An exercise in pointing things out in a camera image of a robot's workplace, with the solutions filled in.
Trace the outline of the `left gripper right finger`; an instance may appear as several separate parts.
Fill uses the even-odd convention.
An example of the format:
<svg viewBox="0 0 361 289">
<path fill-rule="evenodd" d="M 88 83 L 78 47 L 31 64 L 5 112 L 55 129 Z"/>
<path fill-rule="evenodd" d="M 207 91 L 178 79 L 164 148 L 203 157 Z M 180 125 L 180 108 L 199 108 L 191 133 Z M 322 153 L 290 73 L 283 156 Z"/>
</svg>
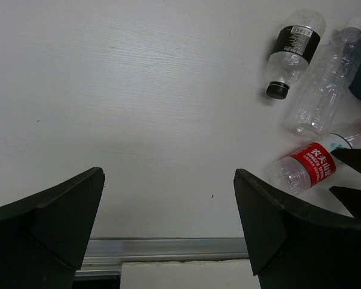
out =
<svg viewBox="0 0 361 289">
<path fill-rule="evenodd" d="M 233 184 L 262 288 L 361 288 L 361 219 L 312 205 L 244 169 Z"/>
</svg>

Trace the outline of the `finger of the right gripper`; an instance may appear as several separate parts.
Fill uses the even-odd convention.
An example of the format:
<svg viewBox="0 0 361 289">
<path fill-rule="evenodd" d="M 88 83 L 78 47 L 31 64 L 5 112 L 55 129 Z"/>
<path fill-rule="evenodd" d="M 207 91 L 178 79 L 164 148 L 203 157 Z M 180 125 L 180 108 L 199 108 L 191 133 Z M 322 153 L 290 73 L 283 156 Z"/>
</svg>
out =
<svg viewBox="0 0 361 289">
<path fill-rule="evenodd" d="M 361 219 L 361 190 L 337 186 L 329 190 L 354 218 Z"/>
<path fill-rule="evenodd" d="M 361 149 L 339 148 L 332 151 L 331 154 L 361 174 Z"/>
</svg>

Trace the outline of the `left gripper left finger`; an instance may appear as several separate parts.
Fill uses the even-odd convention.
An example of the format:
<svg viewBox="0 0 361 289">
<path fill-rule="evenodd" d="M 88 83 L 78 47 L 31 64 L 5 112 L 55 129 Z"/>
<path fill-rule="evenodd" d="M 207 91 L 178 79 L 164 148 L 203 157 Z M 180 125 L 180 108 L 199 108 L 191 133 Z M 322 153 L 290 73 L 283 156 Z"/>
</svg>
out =
<svg viewBox="0 0 361 289">
<path fill-rule="evenodd" d="M 0 207 L 0 288 L 71 288 L 104 183 L 93 167 Z"/>
</svg>

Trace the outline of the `red label plastic bottle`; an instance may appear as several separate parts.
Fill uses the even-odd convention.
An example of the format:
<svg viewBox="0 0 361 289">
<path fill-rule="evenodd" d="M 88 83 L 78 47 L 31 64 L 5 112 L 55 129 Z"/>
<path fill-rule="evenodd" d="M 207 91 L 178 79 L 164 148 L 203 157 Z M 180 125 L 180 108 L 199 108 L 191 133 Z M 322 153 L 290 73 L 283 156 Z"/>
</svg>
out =
<svg viewBox="0 0 361 289">
<path fill-rule="evenodd" d="M 337 149 L 361 149 L 361 123 L 315 140 L 276 161 L 267 169 L 269 183 L 281 191 L 298 195 L 342 167 L 332 155 Z"/>
</svg>

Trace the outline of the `clear white cap bottle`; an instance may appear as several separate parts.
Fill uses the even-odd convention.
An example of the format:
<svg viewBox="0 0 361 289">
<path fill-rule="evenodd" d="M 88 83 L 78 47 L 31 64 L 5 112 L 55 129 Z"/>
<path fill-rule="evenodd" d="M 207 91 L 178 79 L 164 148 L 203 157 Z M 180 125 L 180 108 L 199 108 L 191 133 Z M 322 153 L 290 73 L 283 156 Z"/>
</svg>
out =
<svg viewBox="0 0 361 289">
<path fill-rule="evenodd" d="M 361 17 L 352 17 L 309 69 L 283 126 L 308 138 L 326 135 L 361 65 Z"/>
</svg>

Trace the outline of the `black label plastic bottle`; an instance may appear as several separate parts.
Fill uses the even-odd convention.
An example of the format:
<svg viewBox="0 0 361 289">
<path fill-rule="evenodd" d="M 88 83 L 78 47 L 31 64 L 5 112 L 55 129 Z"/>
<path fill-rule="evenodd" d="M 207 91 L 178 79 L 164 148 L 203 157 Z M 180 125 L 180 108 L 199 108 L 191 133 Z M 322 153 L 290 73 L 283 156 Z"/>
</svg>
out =
<svg viewBox="0 0 361 289">
<path fill-rule="evenodd" d="M 297 10 L 287 18 L 265 69 L 267 96 L 286 98 L 290 86 L 307 71 L 325 30 L 325 18 L 315 10 Z"/>
</svg>

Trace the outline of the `aluminium table edge rail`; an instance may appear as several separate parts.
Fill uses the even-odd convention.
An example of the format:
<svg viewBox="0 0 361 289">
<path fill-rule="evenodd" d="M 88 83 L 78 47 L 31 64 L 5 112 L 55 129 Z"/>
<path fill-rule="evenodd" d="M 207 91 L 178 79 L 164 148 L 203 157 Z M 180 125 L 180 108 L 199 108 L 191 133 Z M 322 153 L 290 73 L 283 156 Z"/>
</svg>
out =
<svg viewBox="0 0 361 289">
<path fill-rule="evenodd" d="M 76 278 L 118 276 L 124 263 L 247 259 L 244 238 L 92 238 Z"/>
</svg>

